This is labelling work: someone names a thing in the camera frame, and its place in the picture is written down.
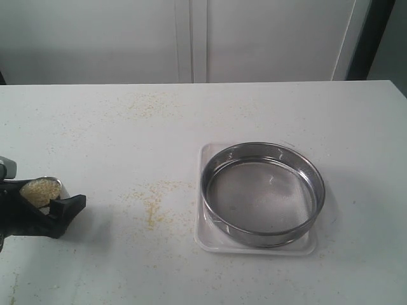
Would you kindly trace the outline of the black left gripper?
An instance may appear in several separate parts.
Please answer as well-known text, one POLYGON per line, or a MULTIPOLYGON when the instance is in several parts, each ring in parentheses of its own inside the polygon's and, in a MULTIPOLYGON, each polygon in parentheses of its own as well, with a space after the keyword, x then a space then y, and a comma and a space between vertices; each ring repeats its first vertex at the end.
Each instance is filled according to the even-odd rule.
POLYGON ((48 216, 29 203, 20 190, 31 180, 1 180, 1 238, 65 234, 70 223, 86 207, 86 196, 79 194, 51 200, 48 216))

